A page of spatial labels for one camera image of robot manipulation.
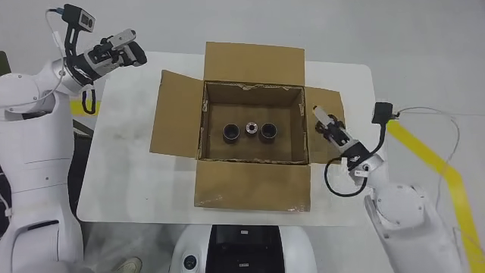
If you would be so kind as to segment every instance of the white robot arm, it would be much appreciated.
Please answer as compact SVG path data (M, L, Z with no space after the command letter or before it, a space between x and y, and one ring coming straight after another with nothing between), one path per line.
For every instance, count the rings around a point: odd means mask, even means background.
M11 223L0 241L0 272L36 262L83 260L81 229L67 193L74 153L69 96L117 67L146 63L133 30L76 55L77 34L91 32L94 18L73 5L52 11L68 23L66 58L49 62L35 76L0 77L0 166L12 192Z
M393 119L392 105L377 103L373 123L381 125L380 143L369 152L358 140L353 139L343 123L327 115L321 107L314 108L318 119L316 129L347 158L349 175L360 189L355 193L341 194L324 178L329 190L338 196L354 196L365 187L372 194L365 197L365 208L389 257L395 273L459 273L462 266L458 250L445 225L426 194L417 187L393 184L381 177L384 160L377 154L383 144L386 123Z

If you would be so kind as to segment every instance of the concrete floor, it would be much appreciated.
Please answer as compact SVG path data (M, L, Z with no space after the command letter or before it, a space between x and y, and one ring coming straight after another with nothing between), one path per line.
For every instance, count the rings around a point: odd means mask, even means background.
M309 61L368 65L377 99L453 113L462 140L452 165L462 174L485 246L485 0L0 0L0 49L12 71L35 74L57 58L43 17L47 7L65 2L97 18L95 33L81 36L80 49L126 27L136 29L147 51L202 54L208 40L301 47ZM59 20L52 23L64 31ZM413 114L402 124L443 158L451 151L455 133L445 118ZM386 147L390 177L419 184L435 198L436 173L391 136ZM446 185L442 190L440 214L456 226ZM85 228L87 265L106 270L137 255L143 271L167 271L172 246L159 241L163 225ZM321 272L391 272L382 248L369 249L376 242L371 226L307 232Z

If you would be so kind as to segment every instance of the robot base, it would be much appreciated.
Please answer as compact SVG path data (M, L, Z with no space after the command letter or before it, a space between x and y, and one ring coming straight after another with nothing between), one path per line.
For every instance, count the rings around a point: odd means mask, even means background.
M175 246L170 273L308 272L317 265L301 227L189 225Z

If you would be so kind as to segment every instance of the yellow floor line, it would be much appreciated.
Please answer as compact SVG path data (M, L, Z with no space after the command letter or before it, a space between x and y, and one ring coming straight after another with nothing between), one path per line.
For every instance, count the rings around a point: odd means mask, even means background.
M448 184L449 193L452 197L458 226L462 230L463 247L470 265L470 271L472 273L484 273L485 262L483 262L482 251L479 247L480 240L460 173L452 166L448 166L444 171L446 162L416 136L406 130L398 121L389 122L387 131L410 149L420 160L435 170L436 173L443 174L443 179Z
M74 116L96 116L99 112L99 107L101 102L96 102L96 113L93 115L87 114L83 109L83 104L80 100L71 100L70 101L70 112ZM86 107L91 109L91 100L86 100Z

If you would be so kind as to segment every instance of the open cardboard box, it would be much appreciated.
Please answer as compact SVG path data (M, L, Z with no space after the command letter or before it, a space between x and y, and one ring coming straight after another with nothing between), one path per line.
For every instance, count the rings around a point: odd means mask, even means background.
M344 119L338 92L305 86L303 49L208 42L204 80L162 72L150 152L198 160L194 206L309 211L309 164L337 156L314 130L315 105ZM250 121L275 124L274 143L247 137Z

